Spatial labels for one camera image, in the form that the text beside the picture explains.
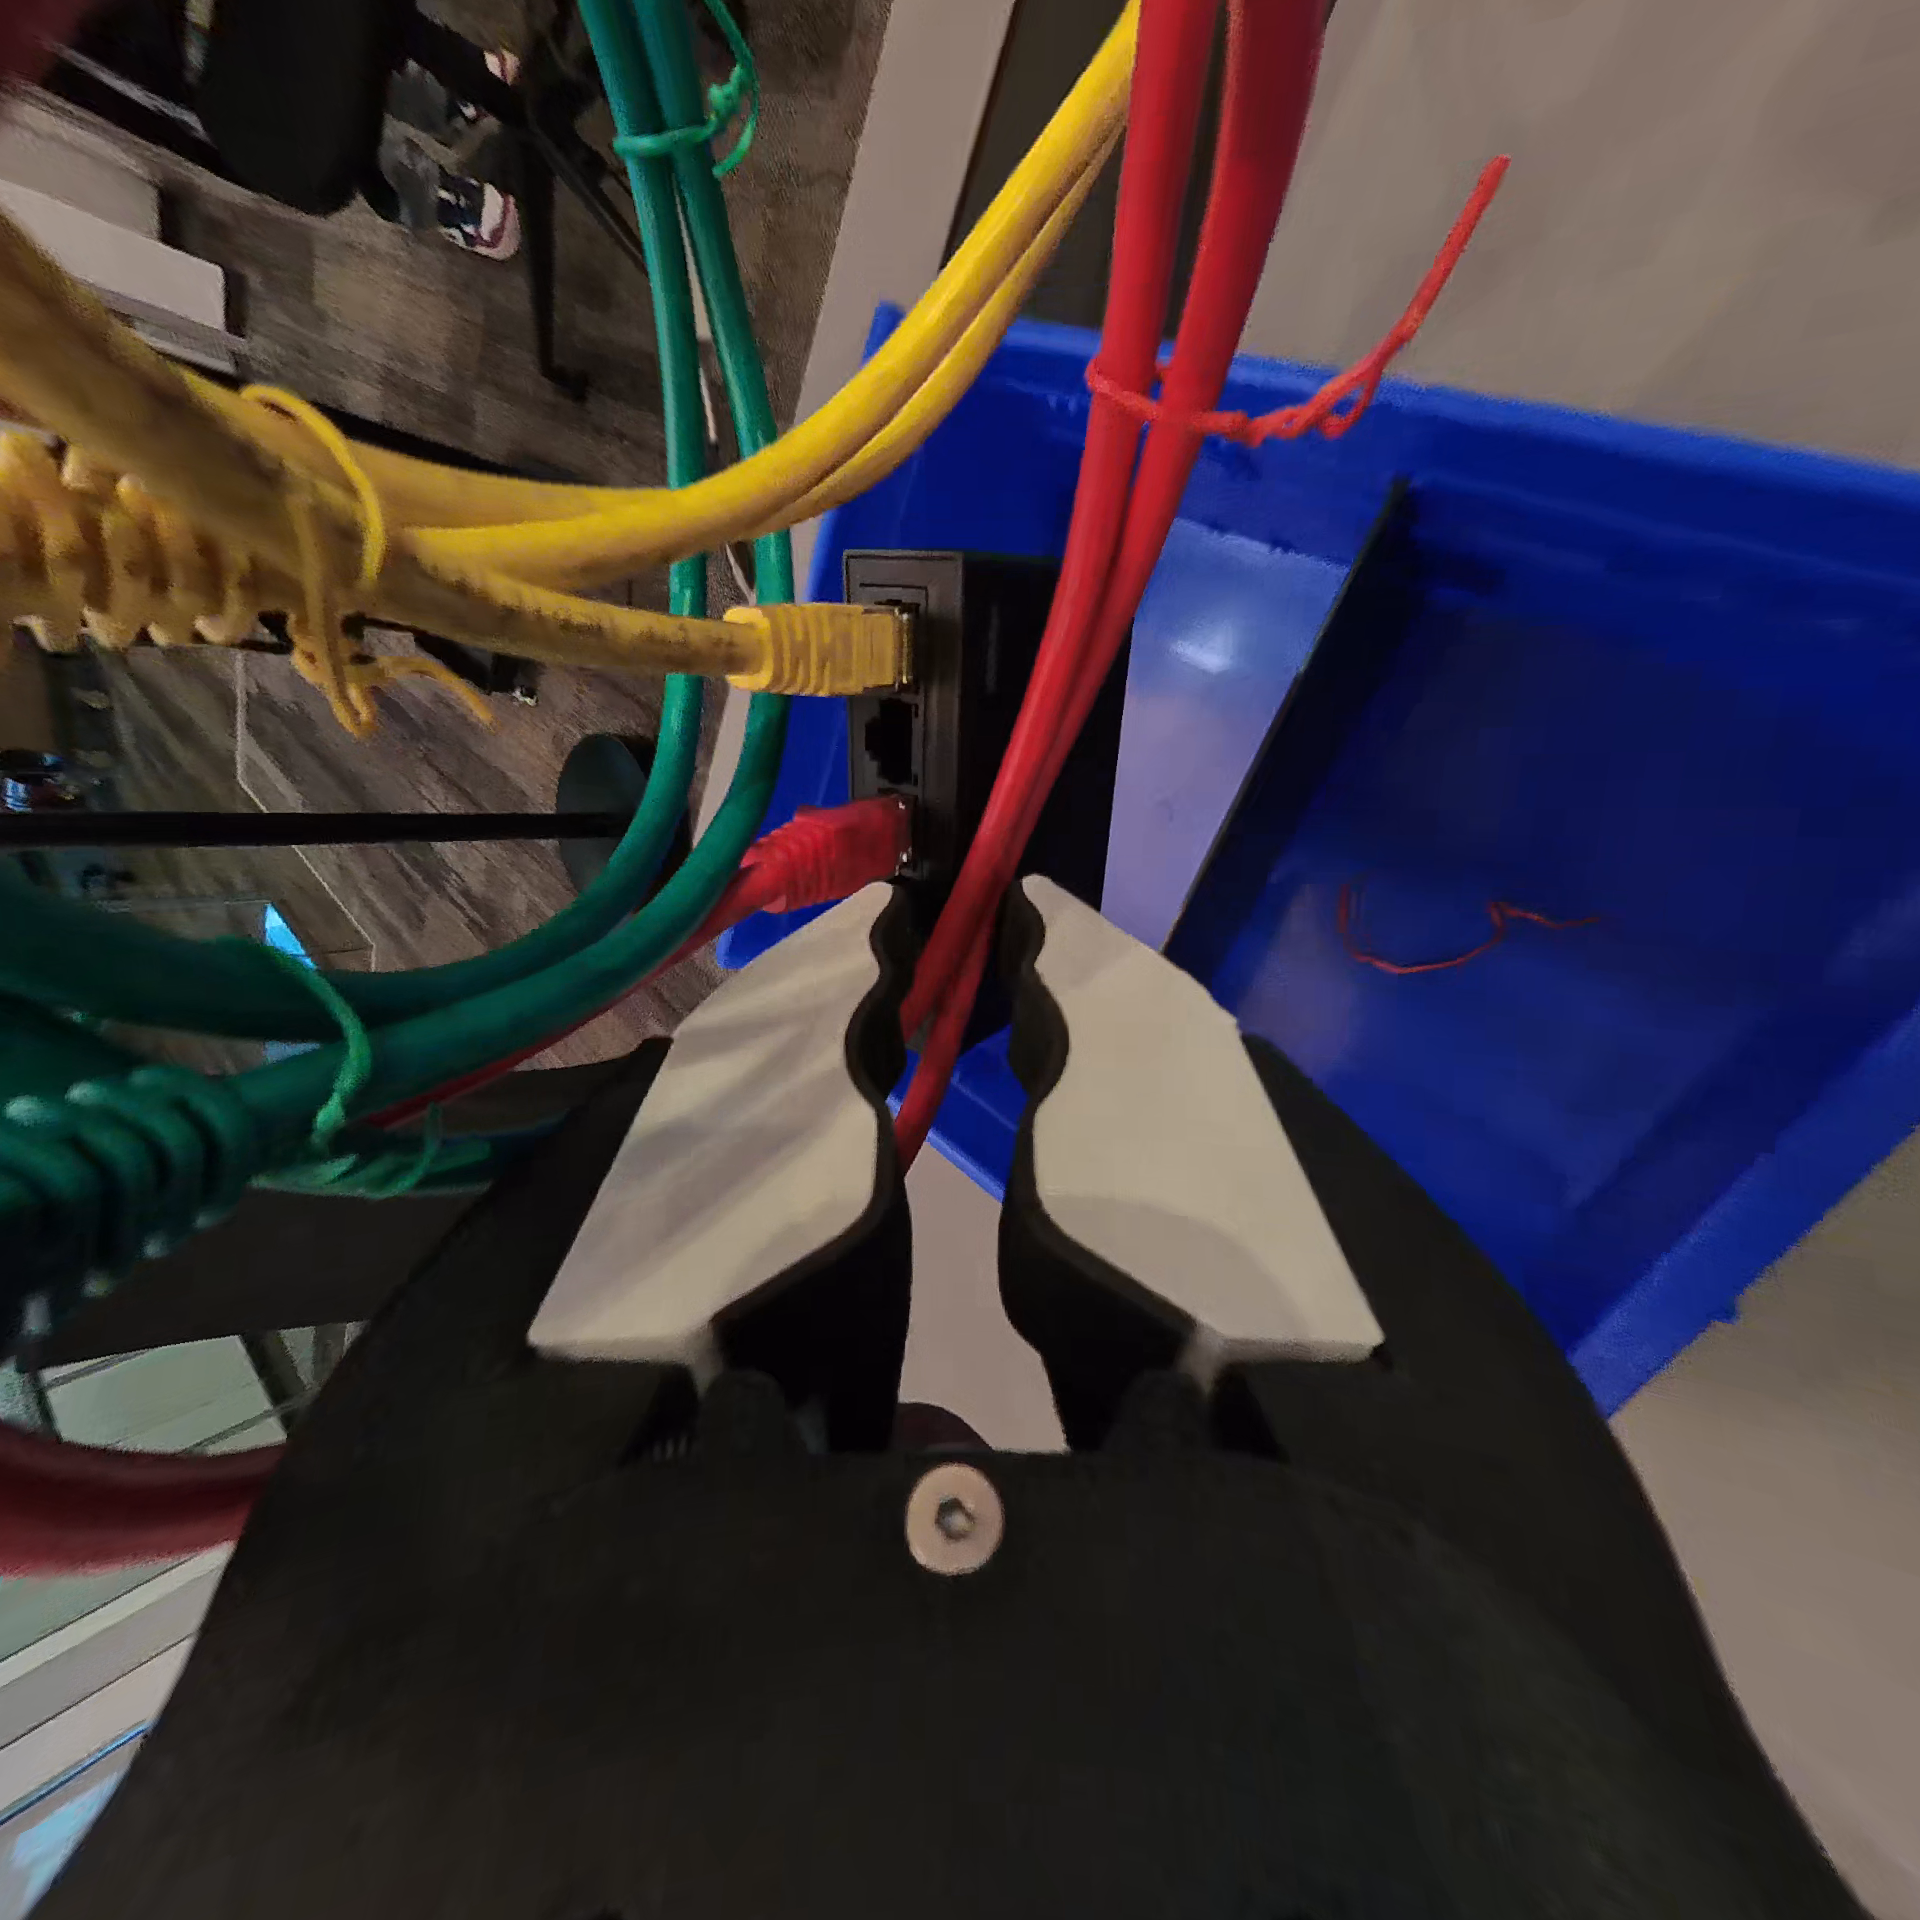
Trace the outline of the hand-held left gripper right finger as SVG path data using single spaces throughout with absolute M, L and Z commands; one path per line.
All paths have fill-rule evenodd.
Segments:
M 1004 918 L 1023 1189 L 1066 1258 L 1144 1296 L 1199 1378 L 1369 1361 L 1383 1331 L 1236 1019 L 1057 881 Z

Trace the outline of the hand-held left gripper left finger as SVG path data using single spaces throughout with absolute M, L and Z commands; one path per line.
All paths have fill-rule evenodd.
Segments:
M 862 888 L 683 1021 L 535 1314 L 540 1356 L 720 1365 L 726 1314 L 857 1226 L 880 1118 L 848 1042 L 896 904 Z

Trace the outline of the black ethernet switch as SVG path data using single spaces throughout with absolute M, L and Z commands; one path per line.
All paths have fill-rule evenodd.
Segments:
M 900 882 L 923 941 L 1014 741 L 1059 576 L 1057 561 L 985 550 L 857 547 L 843 555 L 847 598 L 898 608 L 912 628 L 910 683 L 848 701 L 848 793 L 910 804 Z M 1103 907 L 1110 868 L 1129 653 L 1128 641 L 1018 868 L 1090 907 Z

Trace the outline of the blue plastic bin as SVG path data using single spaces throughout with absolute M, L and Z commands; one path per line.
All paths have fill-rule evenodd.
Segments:
M 1400 667 L 1216 984 L 1619 1412 L 1915 1130 L 1919 480 L 1391 381 L 1209 442 L 1129 638 L 1103 910 L 1163 947 L 1396 473 Z M 1352 962 L 1338 889 L 1393 957 Z

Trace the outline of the green twist tie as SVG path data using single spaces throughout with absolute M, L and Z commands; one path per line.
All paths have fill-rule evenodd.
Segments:
M 761 120 L 761 75 L 746 35 L 748 5 L 703 2 L 699 12 L 703 25 L 732 54 L 729 74 L 706 86 L 706 120 L 699 126 L 656 132 L 617 130 L 614 148 L 625 160 L 672 160 L 695 148 L 711 150 L 716 139 L 732 137 L 727 153 L 711 160 L 711 176 L 723 180 L 753 150 Z
M 352 1115 L 352 1105 L 369 1083 L 375 1064 L 375 1049 L 361 1014 L 355 1012 L 347 996 L 338 988 L 335 988 L 320 970 L 292 962 L 292 974 L 304 988 L 314 992 L 320 1009 L 335 1019 L 335 1024 L 340 1032 L 340 1061 L 337 1066 L 328 1097 L 318 1106 L 311 1126 L 311 1146 L 316 1154 L 324 1156 L 332 1152 L 337 1138 L 343 1133 Z

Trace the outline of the red twist tie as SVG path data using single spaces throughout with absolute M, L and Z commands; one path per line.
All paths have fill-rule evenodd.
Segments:
M 1492 206 L 1512 162 L 1512 155 L 1502 153 L 1481 166 L 1475 189 L 1465 198 L 1443 248 L 1435 251 L 1427 276 L 1419 282 L 1394 328 L 1376 342 L 1374 349 L 1354 366 L 1334 376 L 1307 400 L 1262 417 L 1222 409 L 1208 414 L 1194 409 L 1177 412 L 1168 408 L 1168 368 L 1160 368 L 1160 393 L 1151 395 L 1110 378 L 1100 363 L 1088 366 L 1088 390 L 1095 397 L 1114 400 L 1142 425 L 1162 425 L 1163 420 L 1174 420 L 1206 440 L 1230 442 L 1244 449 L 1259 449 L 1270 442 L 1298 442 L 1311 435 L 1327 442 L 1343 440 L 1364 417 L 1378 395 L 1387 370 L 1401 352 L 1419 337 L 1438 298 L 1449 286 L 1458 260 L 1473 243 L 1481 218 L 1488 206 Z
M 1484 907 L 1486 931 L 1476 940 L 1475 947 L 1463 950 L 1455 950 L 1448 956 L 1428 956 L 1417 960 L 1393 957 L 1385 956 L 1362 940 L 1362 889 L 1355 881 L 1344 882 L 1336 896 L 1336 936 L 1344 956 L 1355 962 L 1361 970 L 1369 970 L 1382 977 L 1393 978 L 1411 978 L 1411 977 L 1441 977 L 1462 971 L 1484 956 L 1498 950 L 1513 928 L 1538 928 L 1547 933 L 1564 933 L 1564 931 L 1582 931 L 1601 923 L 1598 916 L 1577 916 L 1577 918 L 1556 918 L 1537 907 L 1527 907 L 1520 904 L 1510 900 L 1490 900 Z

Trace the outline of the black pole stand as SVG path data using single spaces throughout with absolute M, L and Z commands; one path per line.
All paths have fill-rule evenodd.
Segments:
M 4 750 L 4 873 L 103 906 L 134 899 L 163 856 L 528 846 L 555 851 L 584 891 L 628 830 L 656 747 L 649 734 L 588 734 L 562 762 L 553 804 L 521 812 L 127 806 L 59 757 Z

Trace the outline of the yellow twist tie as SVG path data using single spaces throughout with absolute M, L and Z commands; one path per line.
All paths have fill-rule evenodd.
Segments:
M 388 555 L 388 523 L 380 494 L 352 450 L 347 435 L 310 400 L 291 390 L 249 384 L 239 397 L 267 417 L 300 425 L 338 467 L 360 510 L 356 584 L 372 590 Z M 432 657 L 361 657 L 347 636 L 335 568 L 320 553 L 318 499 L 314 484 L 298 482 L 288 504 L 300 550 L 302 611 L 291 619 L 295 670 L 314 686 L 343 729 L 369 739 L 377 728 L 375 694 L 408 680 L 432 682 L 466 706 L 481 728 L 491 729 L 490 697 Z

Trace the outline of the patterned sneaker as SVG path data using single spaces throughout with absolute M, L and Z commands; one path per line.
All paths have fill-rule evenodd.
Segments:
M 499 186 L 442 166 L 435 232 L 471 257 L 511 260 L 521 250 L 521 211 L 514 194 Z

